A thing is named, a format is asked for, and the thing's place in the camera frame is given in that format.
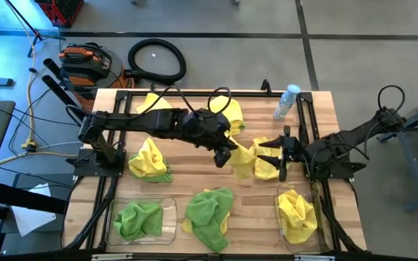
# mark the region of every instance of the water bottle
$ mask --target water bottle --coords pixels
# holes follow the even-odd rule
[[[301,92],[301,88],[295,84],[290,84],[287,87],[287,91],[282,94],[280,98],[279,106],[275,109],[274,119],[283,120],[291,107],[296,101],[296,96]]]

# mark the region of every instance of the concrete floor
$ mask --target concrete floor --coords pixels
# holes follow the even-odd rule
[[[53,28],[32,1],[14,0],[24,15],[39,29]],[[86,1],[72,29],[75,32],[161,32],[161,33],[281,33],[301,32],[294,0],[242,0],[234,7],[229,0],[142,0],[137,7],[128,0]],[[354,35],[418,35],[418,0],[303,0],[309,33]],[[0,0],[0,30],[20,29],[12,13]],[[97,42],[126,57],[140,38],[68,38],[66,42]],[[180,48],[187,60],[187,75],[178,84],[184,88],[257,89],[268,78],[275,89],[297,83],[304,90],[311,84],[306,67],[303,42],[282,38],[167,38]],[[342,129],[368,120],[377,109],[377,92],[388,84],[406,91],[402,115],[410,116],[418,107],[418,41],[337,41],[311,40],[311,53],[319,89],[331,91]],[[46,40],[36,46],[38,77],[32,86],[32,97],[38,97],[46,86],[39,79],[48,71],[43,59],[55,57],[59,42]],[[27,68],[31,59],[25,56],[29,43],[24,36],[0,36],[0,77],[11,77],[15,86],[0,88],[0,99],[16,101],[16,107],[27,107],[25,92]],[[146,70],[171,73],[176,60],[159,48],[146,48],[137,61]],[[383,103],[397,106],[400,95],[383,95]],[[47,94],[35,115],[69,122],[62,103]],[[12,133],[16,120],[11,122]],[[36,121],[36,130],[47,143],[75,141],[77,128]],[[17,134],[15,148],[27,136],[27,129]],[[0,159],[11,156],[6,137]],[[78,145],[59,146],[52,151],[76,153]],[[415,200],[416,187],[396,140],[378,144],[369,142],[368,167],[356,174],[361,221],[366,243],[374,253],[418,257],[418,211],[407,213],[403,204]],[[362,161],[358,155],[355,160]],[[8,168],[32,173],[72,173],[61,157],[26,157],[8,163]],[[0,171],[0,182],[11,183],[13,175]],[[46,244],[35,242],[41,238]],[[55,249],[57,235],[31,236],[34,249]],[[8,253],[29,252],[18,249],[18,235],[5,242]]]

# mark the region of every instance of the plastic tray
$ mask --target plastic tray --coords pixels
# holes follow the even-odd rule
[[[302,195],[307,202],[312,203],[316,213],[317,229],[312,233],[307,241],[301,244],[291,244],[287,240],[282,223],[280,222],[278,196],[291,189],[294,189],[296,193]],[[331,241],[329,240],[329,232],[328,229],[326,229],[324,217],[322,215],[319,193],[320,190],[317,183],[308,183],[304,181],[281,183],[277,187],[275,207],[276,217],[280,227],[280,235],[283,238],[288,251],[293,254],[317,254],[331,250],[329,247]]]
[[[143,238],[124,241],[117,230],[113,226],[113,221],[117,214],[127,207],[130,202],[138,203],[158,203],[163,208],[163,232],[161,236],[145,236]],[[109,221],[107,231],[107,244],[110,246],[134,245],[134,244],[170,244],[175,239],[175,231],[177,227],[177,206],[173,198],[161,199],[114,199],[110,203],[109,213],[107,215]]]

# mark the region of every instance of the green cloth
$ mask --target green cloth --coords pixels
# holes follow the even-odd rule
[[[163,208],[158,203],[131,202],[114,220],[114,227],[125,241],[146,235],[160,236],[163,229]]]
[[[132,160],[134,157],[138,157],[138,154],[133,154],[130,156],[130,158],[128,159],[128,161]],[[135,178],[139,178],[143,181],[146,182],[151,182],[151,183],[170,183],[172,182],[173,178],[172,178],[172,170],[169,168],[169,166],[167,165],[167,162],[164,160],[165,166],[167,167],[167,172],[165,174],[162,175],[158,175],[158,176],[154,176],[154,177],[137,177],[131,170],[131,174],[135,177]]]
[[[229,188],[201,192],[188,203],[185,216],[192,221],[193,233],[214,252],[219,253],[229,244],[221,232],[221,223],[232,205]]]

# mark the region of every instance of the butcher block table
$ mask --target butcher block table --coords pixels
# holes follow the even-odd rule
[[[94,103],[94,111],[112,112],[117,89],[99,89]],[[140,93],[134,95],[131,101],[131,112],[143,103],[147,89],[131,89]],[[185,92],[212,90],[184,90]],[[238,97],[238,92],[258,93],[257,97]],[[272,115],[279,103],[279,98],[267,97],[264,91],[232,90],[242,108],[246,128],[234,138],[241,145],[250,148],[253,139],[265,136],[273,139],[282,134],[283,126],[291,127],[292,136],[298,136],[298,109],[296,104],[290,110],[284,121],[273,121]],[[332,94],[329,91],[313,91],[313,104],[320,136],[340,130],[333,105]],[[181,97],[164,96],[174,108],[187,108]],[[195,108],[206,107],[206,96],[188,96],[189,103]],[[125,103],[119,112],[123,112]],[[313,141],[307,107],[304,105],[306,123],[310,141]],[[149,135],[146,133],[127,132],[126,150],[128,155],[135,154]],[[213,152],[177,140],[162,140],[152,138],[162,152],[173,172],[171,183],[146,183],[130,174],[127,168],[119,178],[116,198],[165,198],[172,197],[177,205],[177,228],[175,240],[168,245],[122,245],[107,246],[107,252],[152,252],[152,253],[208,253],[204,246],[193,234],[182,231],[181,223],[185,219],[185,209],[190,199],[203,189],[229,187],[234,194],[231,216],[228,219],[226,237],[230,244],[222,251],[227,254],[291,254],[280,236],[279,224],[276,218],[274,197],[277,195],[278,180],[260,181],[253,178],[239,180],[234,171],[227,164],[217,168],[213,161]],[[94,198],[97,192],[97,177],[85,177],[72,193],[65,218],[64,245],[69,244],[81,231],[86,221],[91,217]],[[109,187],[110,178],[104,188]],[[287,174],[287,182],[306,183],[302,167],[293,163]],[[359,218],[356,198],[350,185],[342,180],[329,180],[335,216],[344,227],[348,235],[362,249],[366,248],[361,221]],[[98,222],[94,247],[97,247],[104,222],[103,213]]]

